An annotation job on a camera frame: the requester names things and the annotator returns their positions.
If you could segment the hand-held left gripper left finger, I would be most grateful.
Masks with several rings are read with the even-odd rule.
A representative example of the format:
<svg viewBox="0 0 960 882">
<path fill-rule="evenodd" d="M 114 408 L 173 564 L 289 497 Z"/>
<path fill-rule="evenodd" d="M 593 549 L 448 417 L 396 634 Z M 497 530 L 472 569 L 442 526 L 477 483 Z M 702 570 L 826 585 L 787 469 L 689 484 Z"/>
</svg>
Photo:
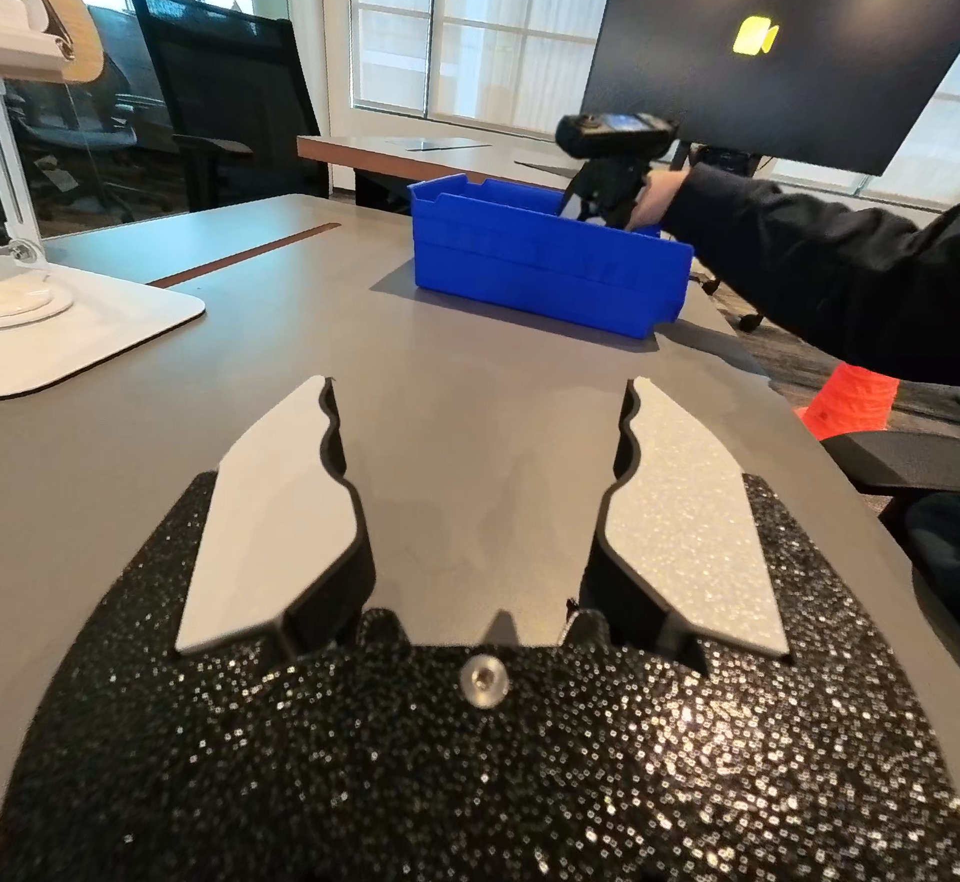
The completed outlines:
<svg viewBox="0 0 960 882">
<path fill-rule="evenodd" d="M 346 638 L 376 566 L 345 460 L 327 376 L 307 379 L 234 442 L 202 526 L 180 655 L 268 637 L 300 656 Z"/>
</svg>

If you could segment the white flat base plate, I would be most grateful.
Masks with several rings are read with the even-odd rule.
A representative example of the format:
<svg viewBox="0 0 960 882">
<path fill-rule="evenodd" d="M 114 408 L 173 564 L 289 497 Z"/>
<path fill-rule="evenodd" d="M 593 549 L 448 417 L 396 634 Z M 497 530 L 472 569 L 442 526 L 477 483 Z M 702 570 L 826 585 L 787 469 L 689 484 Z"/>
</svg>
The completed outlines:
<svg viewBox="0 0 960 882">
<path fill-rule="evenodd" d="M 41 270 L 54 298 L 2 318 L 1 397 L 29 395 L 204 315 L 195 296 L 61 265 Z"/>
</svg>

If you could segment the blue plastic bin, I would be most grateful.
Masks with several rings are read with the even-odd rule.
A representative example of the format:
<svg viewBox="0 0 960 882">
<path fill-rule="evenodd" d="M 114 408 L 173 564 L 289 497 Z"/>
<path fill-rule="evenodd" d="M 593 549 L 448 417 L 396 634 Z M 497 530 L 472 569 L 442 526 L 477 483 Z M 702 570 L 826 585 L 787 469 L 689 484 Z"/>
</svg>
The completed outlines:
<svg viewBox="0 0 960 882">
<path fill-rule="evenodd" d="M 691 246 L 558 215 L 561 193 L 459 173 L 409 188 L 420 288 L 643 339 L 679 318 Z"/>
</svg>

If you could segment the person's leg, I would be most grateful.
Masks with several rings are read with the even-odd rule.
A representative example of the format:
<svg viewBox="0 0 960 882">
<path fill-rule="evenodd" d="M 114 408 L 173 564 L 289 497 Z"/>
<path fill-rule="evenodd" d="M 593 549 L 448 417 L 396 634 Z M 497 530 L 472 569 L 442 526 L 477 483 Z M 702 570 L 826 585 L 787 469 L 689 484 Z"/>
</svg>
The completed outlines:
<svg viewBox="0 0 960 882">
<path fill-rule="evenodd" d="M 903 518 L 905 551 L 914 566 L 918 605 L 959 664 L 959 494 L 923 496 Z"/>
</svg>

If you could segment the white stand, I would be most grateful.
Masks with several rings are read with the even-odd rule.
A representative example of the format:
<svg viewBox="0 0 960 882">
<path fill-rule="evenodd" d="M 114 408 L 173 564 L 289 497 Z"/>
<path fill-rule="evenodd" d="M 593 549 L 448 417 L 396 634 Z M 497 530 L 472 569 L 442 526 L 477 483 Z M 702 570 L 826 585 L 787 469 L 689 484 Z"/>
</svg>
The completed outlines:
<svg viewBox="0 0 960 882">
<path fill-rule="evenodd" d="M 42 323 L 72 309 L 76 293 L 48 262 L 1 84 L 1 329 Z"/>
</svg>

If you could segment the wooden board with poster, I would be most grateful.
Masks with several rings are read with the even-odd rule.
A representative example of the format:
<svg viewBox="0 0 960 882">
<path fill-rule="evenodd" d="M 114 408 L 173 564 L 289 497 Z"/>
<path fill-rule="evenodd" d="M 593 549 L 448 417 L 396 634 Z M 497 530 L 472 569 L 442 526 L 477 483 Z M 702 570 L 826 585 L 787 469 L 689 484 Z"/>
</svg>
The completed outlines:
<svg viewBox="0 0 960 882">
<path fill-rule="evenodd" d="M 1 0 L 2 79 L 86 84 L 104 60 L 83 0 Z"/>
</svg>

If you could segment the black monitor screen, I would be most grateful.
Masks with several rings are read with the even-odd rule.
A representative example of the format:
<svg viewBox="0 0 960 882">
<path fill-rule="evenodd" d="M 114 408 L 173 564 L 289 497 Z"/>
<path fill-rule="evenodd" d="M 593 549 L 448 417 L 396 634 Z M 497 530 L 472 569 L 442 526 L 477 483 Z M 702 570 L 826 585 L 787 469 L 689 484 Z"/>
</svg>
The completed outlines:
<svg viewBox="0 0 960 882">
<path fill-rule="evenodd" d="M 606 0 L 581 111 L 881 176 L 958 58 L 959 0 Z"/>
</svg>

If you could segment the window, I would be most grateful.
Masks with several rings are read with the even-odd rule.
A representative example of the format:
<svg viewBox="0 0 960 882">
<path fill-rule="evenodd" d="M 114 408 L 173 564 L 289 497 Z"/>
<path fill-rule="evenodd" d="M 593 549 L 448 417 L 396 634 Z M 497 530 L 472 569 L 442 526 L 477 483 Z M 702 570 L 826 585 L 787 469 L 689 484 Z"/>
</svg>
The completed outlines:
<svg viewBox="0 0 960 882">
<path fill-rule="evenodd" d="M 607 0 L 349 0 L 350 107 L 535 138 L 580 106 Z"/>
</svg>

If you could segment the black mesh office chair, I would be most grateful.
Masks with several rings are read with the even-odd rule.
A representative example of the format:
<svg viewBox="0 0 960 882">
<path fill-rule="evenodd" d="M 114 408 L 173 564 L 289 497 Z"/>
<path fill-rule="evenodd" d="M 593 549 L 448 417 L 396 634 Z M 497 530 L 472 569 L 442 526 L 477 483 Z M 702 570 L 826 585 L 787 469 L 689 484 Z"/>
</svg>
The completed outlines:
<svg viewBox="0 0 960 882">
<path fill-rule="evenodd" d="M 191 213 L 287 194 L 330 196 L 302 158 L 320 128 L 294 27 L 196 0 L 131 0 L 173 127 Z"/>
</svg>

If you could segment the grey wooden-edged table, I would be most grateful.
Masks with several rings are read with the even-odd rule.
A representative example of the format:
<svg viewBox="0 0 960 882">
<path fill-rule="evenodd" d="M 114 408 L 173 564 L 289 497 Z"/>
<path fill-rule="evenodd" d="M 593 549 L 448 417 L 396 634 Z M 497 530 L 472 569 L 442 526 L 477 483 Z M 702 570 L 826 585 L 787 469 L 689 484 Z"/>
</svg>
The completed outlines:
<svg viewBox="0 0 960 882">
<path fill-rule="evenodd" d="M 463 174 L 473 183 L 493 178 L 561 191 L 580 168 L 556 152 L 456 137 L 299 136 L 297 153 L 351 170 L 357 206 L 400 214 L 408 213 L 417 182 Z"/>
</svg>

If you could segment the orange traffic cone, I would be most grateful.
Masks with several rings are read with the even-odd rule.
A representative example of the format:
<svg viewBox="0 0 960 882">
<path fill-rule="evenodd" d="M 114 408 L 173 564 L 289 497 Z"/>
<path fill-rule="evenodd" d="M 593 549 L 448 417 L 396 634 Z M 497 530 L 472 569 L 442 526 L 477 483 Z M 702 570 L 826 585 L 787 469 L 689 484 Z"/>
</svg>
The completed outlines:
<svg viewBox="0 0 960 882">
<path fill-rule="evenodd" d="M 900 385 L 899 379 L 842 362 L 810 404 L 794 413 L 819 441 L 886 431 Z"/>
</svg>

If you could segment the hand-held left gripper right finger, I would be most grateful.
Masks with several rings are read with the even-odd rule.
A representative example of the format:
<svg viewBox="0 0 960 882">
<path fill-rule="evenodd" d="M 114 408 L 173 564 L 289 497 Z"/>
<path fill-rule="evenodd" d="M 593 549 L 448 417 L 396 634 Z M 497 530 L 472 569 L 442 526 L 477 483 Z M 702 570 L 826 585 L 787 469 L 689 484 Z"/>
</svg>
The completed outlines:
<svg viewBox="0 0 960 882">
<path fill-rule="evenodd" d="M 627 382 L 614 480 L 598 507 L 583 606 L 617 646 L 703 662 L 713 641 L 790 654 L 737 459 L 652 381 Z"/>
</svg>

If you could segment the person's right hand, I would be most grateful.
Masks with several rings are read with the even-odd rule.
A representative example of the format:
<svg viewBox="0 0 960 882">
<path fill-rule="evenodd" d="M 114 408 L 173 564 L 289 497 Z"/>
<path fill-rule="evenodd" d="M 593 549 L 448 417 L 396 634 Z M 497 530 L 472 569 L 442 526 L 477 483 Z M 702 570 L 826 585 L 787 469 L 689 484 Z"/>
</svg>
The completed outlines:
<svg viewBox="0 0 960 882">
<path fill-rule="evenodd" d="M 626 231 L 633 232 L 661 224 L 691 172 L 691 168 L 651 171 L 633 204 Z"/>
</svg>

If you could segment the black monitor stand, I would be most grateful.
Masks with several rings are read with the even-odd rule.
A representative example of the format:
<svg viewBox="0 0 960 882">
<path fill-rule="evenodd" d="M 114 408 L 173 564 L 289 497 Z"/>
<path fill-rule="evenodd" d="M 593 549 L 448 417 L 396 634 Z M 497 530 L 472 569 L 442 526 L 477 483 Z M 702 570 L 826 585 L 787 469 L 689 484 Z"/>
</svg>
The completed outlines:
<svg viewBox="0 0 960 882">
<path fill-rule="evenodd" d="M 729 174 L 753 178 L 762 166 L 764 156 L 713 145 L 680 141 L 670 160 L 670 171 L 683 171 L 707 165 Z"/>
</svg>

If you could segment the person's right forearm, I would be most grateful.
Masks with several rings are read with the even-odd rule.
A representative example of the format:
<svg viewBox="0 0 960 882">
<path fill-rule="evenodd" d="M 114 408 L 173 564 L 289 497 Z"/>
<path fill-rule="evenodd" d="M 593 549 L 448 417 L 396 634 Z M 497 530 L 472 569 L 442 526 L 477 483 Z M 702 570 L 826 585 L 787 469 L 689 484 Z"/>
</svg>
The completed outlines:
<svg viewBox="0 0 960 882">
<path fill-rule="evenodd" d="M 959 385 L 959 210 L 926 227 L 705 165 L 659 172 L 646 216 L 814 348 L 896 379 Z"/>
</svg>

